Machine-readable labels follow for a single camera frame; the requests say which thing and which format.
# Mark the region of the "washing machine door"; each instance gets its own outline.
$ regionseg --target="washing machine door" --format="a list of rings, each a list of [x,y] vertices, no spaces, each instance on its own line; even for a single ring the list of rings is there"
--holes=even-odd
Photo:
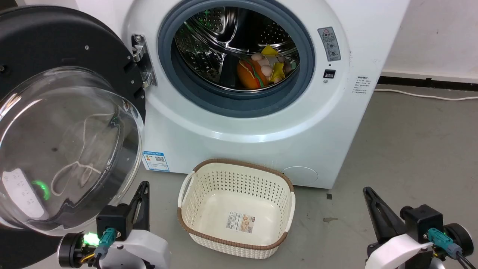
[[[141,72],[103,23],[72,9],[0,14],[0,223],[82,231],[140,164]]]

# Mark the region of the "white cable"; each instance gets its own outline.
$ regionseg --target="white cable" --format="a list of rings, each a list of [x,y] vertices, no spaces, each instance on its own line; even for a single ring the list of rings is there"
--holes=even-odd
[[[391,89],[375,89],[375,91],[391,91],[391,92],[402,93],[402,94],[411,95],[415,97],[433,98],[433,99],[440,99],[445,101],[463,101],[463,100],[478,99],[478,96],[469,96],[469,97],[463,97],[463,98],[445,98],[445,97],[432,96],[432,95],[420,95],[420,94],[409,93],[409,92],[405,92],[401,90],[391,90]]]
[[[81,147],[81,151],[80,151],[80,155],[78,156],[78,160],[69,164],[69,165],[66,165],[64,166],[63,168],[61,168],[54,176],[53,176],[53,179],[52,179],[52,183],[50,184],[50,189],[53,193],[53,195],[55,196],[61,196],[63,194],[63,192],[65,191],[67,185],[68,185],[68,182],[70,182],[70,179],[71,177],[68,178],[68,181],[66,182],[65,184],[65,187],[63,188],[63,190],[58,193],[55,191],[54,189],[54,184],[56,182],[56,177],[61,173],[63,172],[65,169],[73,166],[73,165],[78,165],[79,167],[81,168],[86,168],[86,169],[90,169],[90,173],[88,175],[88,178],[91,176],[91,173],[92,172],[95,172],[95,173],[98,173],[98,174],[101,174],[101,172],[97,169],[95,169],[94,167],[92,167],[92,164],[89,164],[89,165],[84,165],[84,164],[80,164],[80,158],[81,158],[81,155],[83,154],[83,151],[85,150],[85,144],[86,144],[86,129],[87,129],[87,119],[90,118],[90,117],[96,117],[96,116],[111,116],[113,115],[114,113],[111,113],[111,114],[93,114],[93,115],[89,115],[88,117],[85,118],[84,122],[83,122],[83,146]],[[80,182],[80,184],[82,184],[81,186],[83,187],[86,182],[88,182],[88,180],[86,180],[85,182]]]

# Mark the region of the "blue connector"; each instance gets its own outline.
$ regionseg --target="blue connector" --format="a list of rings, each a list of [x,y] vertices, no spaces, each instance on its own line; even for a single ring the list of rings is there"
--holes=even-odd
[[[99,259],[104,259],[108,254],[109,247],[116,241],[116,230],[114,228],[108,228],[101,236],[98,247],[95,249],[95,257],[101,254]]]
[[[453,243],[453,239],[435,228],[428,230],[428,240],[430,240],[430,242],[437,247],[444,249],[446,253],[453,259],[456,259],[457,252],[460,254],[463,253],[463,249],[459,245]]]

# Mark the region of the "basket handle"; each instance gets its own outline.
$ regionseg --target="basket handle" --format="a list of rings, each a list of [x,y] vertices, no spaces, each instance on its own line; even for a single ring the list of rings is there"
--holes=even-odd
[[[287,222],[287,226],[285,227],[285,231],[289,232],[289,229],[292,225],[292,219],[294,218],[295,212],[295,193],[291,192],[291,213],[289,214],[289,221]]]
[[[181,189],[179,190],[179,197],[178,197],[178,207],[181,208],[183,206],[184,202],[184,197],[186,197],[187,193],[189,192],[189,189],[191,188],[191,185],[193,183],[193,175],[194,171],[189,173],[186,178],[183,181],[183,184],[181,185]]]

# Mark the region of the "blue sticker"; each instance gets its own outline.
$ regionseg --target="blue sticker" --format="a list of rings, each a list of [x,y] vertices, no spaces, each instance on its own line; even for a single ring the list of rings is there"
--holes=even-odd
[[[166,157],[162,152],[143,151],[143,158],[149,170],[169,172]]]

